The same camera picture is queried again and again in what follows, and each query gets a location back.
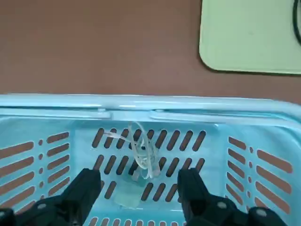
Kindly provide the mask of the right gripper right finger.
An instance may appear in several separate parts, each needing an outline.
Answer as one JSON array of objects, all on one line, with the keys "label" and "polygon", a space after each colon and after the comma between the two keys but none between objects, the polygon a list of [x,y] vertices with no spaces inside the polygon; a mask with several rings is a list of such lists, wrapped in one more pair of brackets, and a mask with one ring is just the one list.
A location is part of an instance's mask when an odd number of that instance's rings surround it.
[{"label": "right gripper right finger", "polygon": [[196,168],[181,169],[177,190],[188,226],[285,226],[272,210],[252,207],[240,211],[228,198],[210,194]]}]

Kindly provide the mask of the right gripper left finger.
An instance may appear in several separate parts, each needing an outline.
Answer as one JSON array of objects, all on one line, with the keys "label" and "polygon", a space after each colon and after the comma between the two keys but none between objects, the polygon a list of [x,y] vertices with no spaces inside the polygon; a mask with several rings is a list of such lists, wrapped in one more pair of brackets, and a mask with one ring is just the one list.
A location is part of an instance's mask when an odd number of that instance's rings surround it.
[{"label": "right gripper left finger", "polygon": [[16,214],[10,208],[0,210],[2,226],[82,226],[101,192],[98,169],[84,168],[60,194],[36,202]]}]

